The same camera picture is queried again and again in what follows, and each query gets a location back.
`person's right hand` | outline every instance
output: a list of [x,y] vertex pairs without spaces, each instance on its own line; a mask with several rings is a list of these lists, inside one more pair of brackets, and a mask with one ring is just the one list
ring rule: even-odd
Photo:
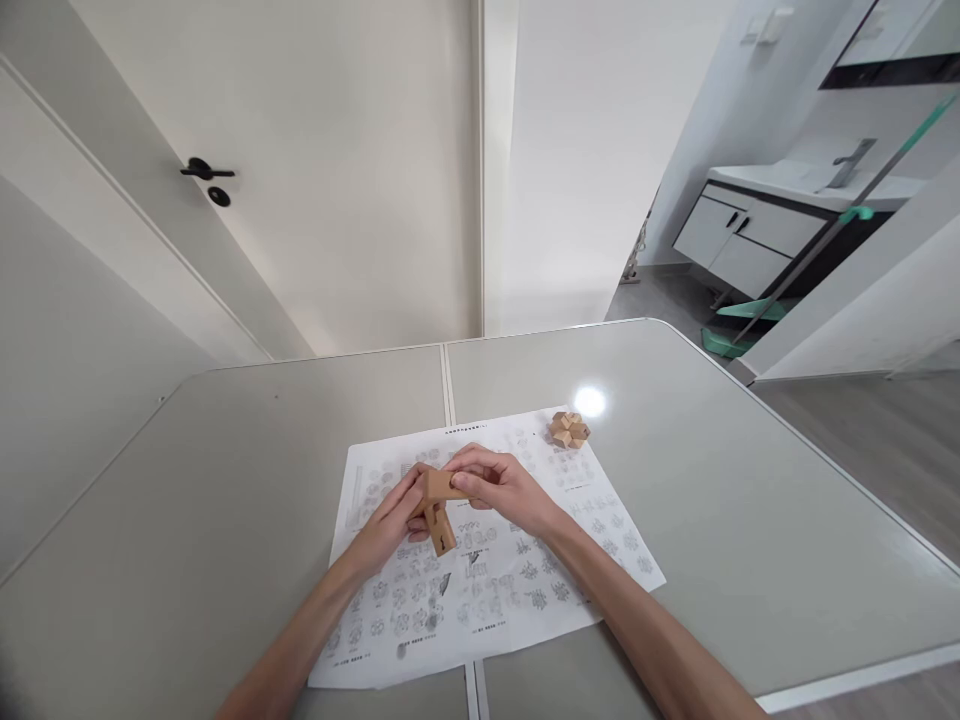
[[456,473],[454,487],[478,498],[470,501],[473,507],[493,508],[534,537],[543,537],[568,517],[509,453],[495,453],[470,443],[443,469]]

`table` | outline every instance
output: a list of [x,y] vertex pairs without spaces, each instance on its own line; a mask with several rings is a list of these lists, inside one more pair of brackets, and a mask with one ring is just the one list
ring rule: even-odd
[[[639,320],[190,379],[0,588],[0,673],[24,714],[209,717],[325,570],[349,445],[583,387],[606,398],[590,442],[667,577],[654,595],[767,707],[956,657],[957,569]],[[655,712],[601,624],[466,676],[308,690],[296,717],[487,710]]]

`mirror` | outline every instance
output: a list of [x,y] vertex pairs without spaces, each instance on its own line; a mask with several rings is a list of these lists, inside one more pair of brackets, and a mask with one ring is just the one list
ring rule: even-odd
[[821,90],[960,82],[960,0],[877,0]]

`faucet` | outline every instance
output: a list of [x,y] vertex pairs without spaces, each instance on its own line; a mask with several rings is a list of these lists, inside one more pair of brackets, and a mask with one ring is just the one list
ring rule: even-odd
[[857,163],[860,162],[861,158],[867,154],[867,151],[876,144],[876,142],[876,138],[863,138],[860,141],[860,144],[857,145],[857,149],[853,151],[853,155],[839,157],[834,160],[834,165],[842,164],[843,167],[841,167],[840,170],[837,171],[837,174],[833,176],[833,180],[827,183],[827,187],[846,187],[847,183],[850,182],[850,176],[853,174],[853,169],[857,166]]

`bathroom sink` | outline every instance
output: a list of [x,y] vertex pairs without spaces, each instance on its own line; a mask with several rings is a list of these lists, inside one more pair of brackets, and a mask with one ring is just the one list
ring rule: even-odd
[[[843,212],[876,176],[876,173],[854,170],[846,187],[828,188],[827,183],[836,173],[837,168],[830,165],[781,160],[773,165],[710,168],[707,179],[739,185],[824,210]],[[870,193],[865,204],[877,212],[894,212],[916,195],[923,185],[923,180],[887,175]]]

